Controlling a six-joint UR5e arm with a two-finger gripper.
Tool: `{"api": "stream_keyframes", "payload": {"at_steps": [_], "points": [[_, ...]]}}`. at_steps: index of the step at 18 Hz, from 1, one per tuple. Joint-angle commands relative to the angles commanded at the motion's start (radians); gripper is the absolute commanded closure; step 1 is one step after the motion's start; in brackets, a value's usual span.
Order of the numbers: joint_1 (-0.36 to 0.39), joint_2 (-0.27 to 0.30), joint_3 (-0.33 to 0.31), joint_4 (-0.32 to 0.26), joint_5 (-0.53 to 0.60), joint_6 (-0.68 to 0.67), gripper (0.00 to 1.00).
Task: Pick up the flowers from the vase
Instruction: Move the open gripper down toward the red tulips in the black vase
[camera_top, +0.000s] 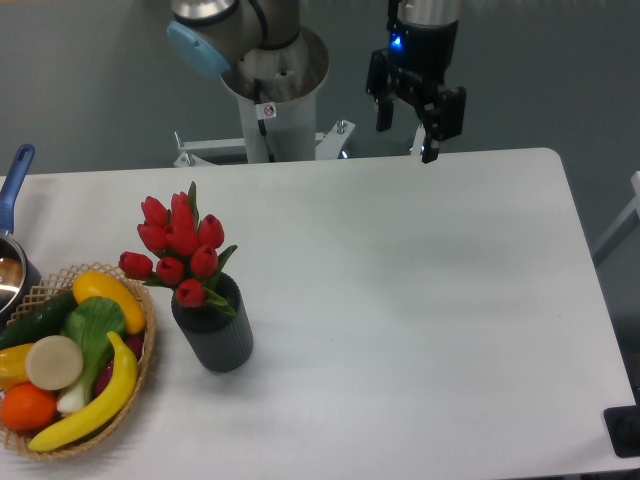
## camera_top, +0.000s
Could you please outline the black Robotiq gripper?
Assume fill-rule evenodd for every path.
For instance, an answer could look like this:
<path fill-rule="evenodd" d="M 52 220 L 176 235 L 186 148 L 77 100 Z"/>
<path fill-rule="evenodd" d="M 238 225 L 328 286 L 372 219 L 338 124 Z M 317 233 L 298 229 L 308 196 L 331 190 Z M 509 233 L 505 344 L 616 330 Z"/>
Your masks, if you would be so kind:
<path fill-rule="evenodd" d="M 440 144 L 462 133 L 467 92 L 442 90 L 453 55 L 458 23 L 424 26 L 399 19 L 388 22 L 387 46 L 372 52 L 365 90 L 377 108 L 376 131 L 391 128 L 394 101 L 424 108 L 422 162 L 435 161 Z"/>

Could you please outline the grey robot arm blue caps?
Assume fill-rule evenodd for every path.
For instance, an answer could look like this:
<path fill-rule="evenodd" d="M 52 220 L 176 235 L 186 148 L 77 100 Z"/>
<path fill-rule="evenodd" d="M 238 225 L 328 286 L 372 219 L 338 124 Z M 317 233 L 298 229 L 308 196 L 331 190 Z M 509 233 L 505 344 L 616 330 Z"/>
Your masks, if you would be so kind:
<path fill-rule="evenodd" d="M 316 136 L 316 95 L 329 72 L 322 39 L 300 22 L 297 1 L 174 1 L 168 40 L 197 73 L 219 78 L 236 97 L 251 163 L 336 159 L 351 133 L 339 122 Z M 376 129 L 391 128 L 402 101 L 421 127 L 412 151 L 425 163 L 461 134 L 462 87 L 445 72 L 459 24 L 456 1 L 390 1 L 385 47 L 372 52 L 365 91 L 374 99 Z"/>

